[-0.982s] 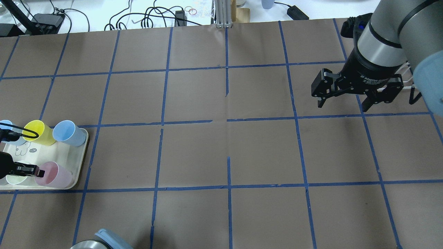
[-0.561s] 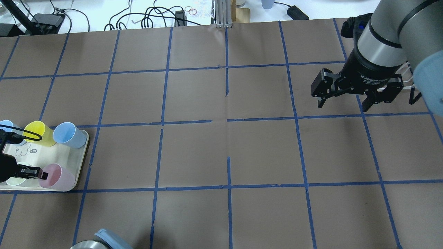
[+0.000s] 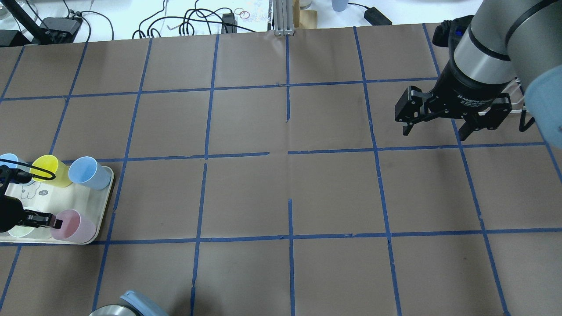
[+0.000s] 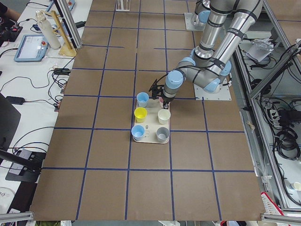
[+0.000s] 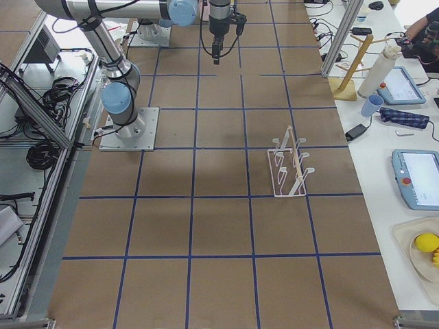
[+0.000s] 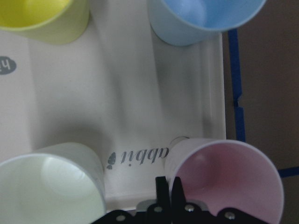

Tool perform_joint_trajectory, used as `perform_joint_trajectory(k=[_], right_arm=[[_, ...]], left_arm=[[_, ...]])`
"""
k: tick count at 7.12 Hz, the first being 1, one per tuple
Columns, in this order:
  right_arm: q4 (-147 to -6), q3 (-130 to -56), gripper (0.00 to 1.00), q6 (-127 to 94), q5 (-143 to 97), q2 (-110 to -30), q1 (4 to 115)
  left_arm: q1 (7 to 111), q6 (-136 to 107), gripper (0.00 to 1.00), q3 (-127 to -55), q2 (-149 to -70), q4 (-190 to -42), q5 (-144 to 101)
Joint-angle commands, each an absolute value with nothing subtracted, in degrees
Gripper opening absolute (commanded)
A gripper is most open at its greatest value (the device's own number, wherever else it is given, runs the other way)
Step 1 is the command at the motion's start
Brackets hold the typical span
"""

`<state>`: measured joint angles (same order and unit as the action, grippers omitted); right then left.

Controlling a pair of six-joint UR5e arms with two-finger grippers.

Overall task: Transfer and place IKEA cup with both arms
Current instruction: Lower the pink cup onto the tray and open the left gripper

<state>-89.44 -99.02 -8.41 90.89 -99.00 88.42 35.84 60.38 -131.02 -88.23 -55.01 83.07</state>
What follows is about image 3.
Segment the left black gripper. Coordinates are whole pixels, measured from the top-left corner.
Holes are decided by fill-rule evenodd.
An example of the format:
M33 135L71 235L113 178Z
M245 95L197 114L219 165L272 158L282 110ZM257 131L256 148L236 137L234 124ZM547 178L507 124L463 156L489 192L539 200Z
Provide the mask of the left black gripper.
M0 166L0 184L19 184L18 174L20 169ZM60 229L63 220L56 218L54 214L44 212L25 212L23 204L18 198L1 196L0 198L0 232L8 232L14 226L21 224L33 228Z

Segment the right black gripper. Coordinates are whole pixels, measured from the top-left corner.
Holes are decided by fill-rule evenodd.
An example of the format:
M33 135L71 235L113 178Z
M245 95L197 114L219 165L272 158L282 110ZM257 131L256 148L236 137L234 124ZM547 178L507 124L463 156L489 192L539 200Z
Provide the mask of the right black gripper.
M496 130L512 111L511 98L502 93L508 82L488 84L464 74L450 58L429 93L408 86L395 105L395 121L408 136L414 125L436 118L464 119L458 136L465 141L472 132ZM479 112L485 109L484 115Z

